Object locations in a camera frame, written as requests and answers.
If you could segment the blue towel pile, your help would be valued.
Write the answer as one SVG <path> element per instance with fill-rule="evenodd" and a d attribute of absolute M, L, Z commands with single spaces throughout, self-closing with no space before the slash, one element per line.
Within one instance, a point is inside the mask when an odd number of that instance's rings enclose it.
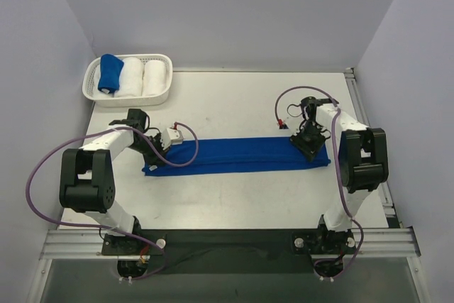
<path fill-rule="evenodd" d="M 144 165 L 147 177 L 310 170 L 331 163 L 326 147 L 309 161 L 288 137 L 222 138 L 199 141 L 194 162 L 185 167 Z"/>

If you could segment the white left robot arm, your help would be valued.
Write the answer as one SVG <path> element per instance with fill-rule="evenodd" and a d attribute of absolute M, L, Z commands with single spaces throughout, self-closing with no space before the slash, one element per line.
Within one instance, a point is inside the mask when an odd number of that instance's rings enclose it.
<path fill-rule="evenodd" d="M 112 121 L 109 128 L 91 143 L 62 154 L 59 200 L 62 207 L 93 219 L 88 227 L 105 230 L 105 241 L 118 240 L 119 248 L 133 255 L 149 243 L 138 218 L 116 201 L 113 161 L 131 149 L 143 156 L 146 165 L 157 168 L 165 164 L 169 148 L 161 133 L 146 136 L 150 119 L 140 109 L 129 109 L 125 119 Z"/>

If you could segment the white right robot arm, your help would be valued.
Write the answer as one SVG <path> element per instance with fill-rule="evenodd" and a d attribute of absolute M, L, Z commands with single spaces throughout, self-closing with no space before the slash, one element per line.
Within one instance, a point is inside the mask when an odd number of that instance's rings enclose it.
<path fill-rule="evenodd" d="M 347 235 L 353 219 L 371 192 L 389 175 L 386 133 L 360 123 L 330 99 L 306 97 L 300 102 L 301 122 L 289 122 L 290 143 L 309 161 L 315 160 L 326 141 L 333 145 L 333 161 L 339 193 L 314 236 L 318 250 L 330 253 L 345 241 L 353 247 Z"/>

